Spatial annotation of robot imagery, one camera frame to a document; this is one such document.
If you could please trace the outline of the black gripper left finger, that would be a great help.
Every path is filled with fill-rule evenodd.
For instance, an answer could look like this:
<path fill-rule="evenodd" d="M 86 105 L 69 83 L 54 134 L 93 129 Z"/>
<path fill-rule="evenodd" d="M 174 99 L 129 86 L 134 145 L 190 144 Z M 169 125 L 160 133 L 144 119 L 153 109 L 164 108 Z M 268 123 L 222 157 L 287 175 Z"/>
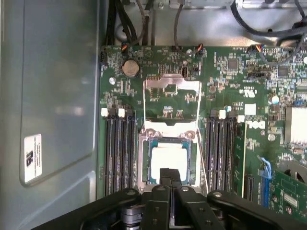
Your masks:
<path fill-rule="evenodd" d="M 160 183 L 149 192 L 125 188 L 73 210 L 38 230 L 167 230 L 172 170 L 160 169 Z"/>

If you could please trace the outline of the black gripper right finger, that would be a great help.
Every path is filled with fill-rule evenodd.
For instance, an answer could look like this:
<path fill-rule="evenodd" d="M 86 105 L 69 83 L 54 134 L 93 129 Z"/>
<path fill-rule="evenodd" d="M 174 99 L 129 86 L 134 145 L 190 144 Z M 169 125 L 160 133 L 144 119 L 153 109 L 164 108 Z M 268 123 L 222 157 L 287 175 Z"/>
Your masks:
<path fill-rule="evenodd" d="M 207 196 L 182 186 L 180 173 L 172 169 L 176 219 L 194 230 L 305 230 L 307 225 L 234 194 L 215 190 Z"/>

